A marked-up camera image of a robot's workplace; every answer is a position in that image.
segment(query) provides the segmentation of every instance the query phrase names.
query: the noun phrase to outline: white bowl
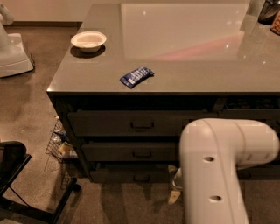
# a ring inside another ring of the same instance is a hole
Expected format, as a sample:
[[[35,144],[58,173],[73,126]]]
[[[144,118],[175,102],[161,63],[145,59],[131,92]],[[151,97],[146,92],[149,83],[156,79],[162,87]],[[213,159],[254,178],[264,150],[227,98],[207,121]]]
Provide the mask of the white bowl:
[[[84,31],[71,38],[71,44],[84,53],[97,52],[106,41],[106,36],[98,31]]]

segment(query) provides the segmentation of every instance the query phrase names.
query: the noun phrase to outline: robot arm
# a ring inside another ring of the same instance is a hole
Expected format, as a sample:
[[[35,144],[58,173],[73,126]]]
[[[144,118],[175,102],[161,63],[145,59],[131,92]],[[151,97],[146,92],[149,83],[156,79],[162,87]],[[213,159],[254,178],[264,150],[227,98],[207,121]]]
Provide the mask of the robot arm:
[[[4,6],[0,1],[0,22],[3,25],[10,25],[14,22],[14,17],[11,15],[11,12]]]
[[[279,151],[275,131],[249,120],[201,119],[180,139],[188,224],[249,224],[236,167],[261,165]]]

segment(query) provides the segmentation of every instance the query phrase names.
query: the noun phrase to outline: drawer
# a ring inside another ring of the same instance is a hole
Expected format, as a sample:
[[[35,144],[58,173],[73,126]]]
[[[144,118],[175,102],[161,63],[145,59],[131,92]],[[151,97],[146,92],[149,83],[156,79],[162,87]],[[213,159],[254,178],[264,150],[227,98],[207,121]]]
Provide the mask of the drawer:
[[[167,164],[98,164],[90,172],[95,183],[168,183]]]
[[[175,143],[90,143],[81,146],[87,161],[175,161]]]
[[[68,114],[78,137],[179,136],[189,120],[216,114],[189,111],[77,111]]]

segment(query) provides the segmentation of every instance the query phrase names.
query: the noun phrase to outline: black chair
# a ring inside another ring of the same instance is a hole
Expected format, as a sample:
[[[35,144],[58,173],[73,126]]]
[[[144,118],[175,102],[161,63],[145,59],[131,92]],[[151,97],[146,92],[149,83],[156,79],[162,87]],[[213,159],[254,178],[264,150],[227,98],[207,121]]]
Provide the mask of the black chair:
[[[11,187],[11,183],[15,180],[18,174],[25,168],[25,165],[32,158],[26,153],[25,146],[20,142],[3,142],[0,143],[0,209],[22,214],[31,217],[35,220],[46,223],[56,223],[60,214],[67,203],[67,200],[72,191],[79,191],[80,186],[77,183],[77,178],[71,178],[68,186],[59,201],[54,213],[48,213],[29,206]],[[26,205],[19,204],[15,201],[6,199],[3,194],[10,188]]]

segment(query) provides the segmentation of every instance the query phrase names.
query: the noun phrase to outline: concrete floor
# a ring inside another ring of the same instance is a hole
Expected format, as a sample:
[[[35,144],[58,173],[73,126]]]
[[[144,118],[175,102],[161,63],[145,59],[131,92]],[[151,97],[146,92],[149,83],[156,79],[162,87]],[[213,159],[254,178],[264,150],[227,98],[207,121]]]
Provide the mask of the concrete floor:
[[[0,139],[21,141],[32,155],[13,189],[32,206],[53,212],[74,175],[81,191],[72,194],[59,223],[184,223],[182,198],[169,206],[167,184],[90,183],[79,166],[46,154],[56,123],[46,90],[77,27],[8,27],[7,32],[22,34],[36,62],[33,72],[0,79]],[[242,181],[241,186],[251,224],[279,223],[279,180]],[[20,202],[10,190],[4,196]],[[0,223],[41,222],[0,211]]]

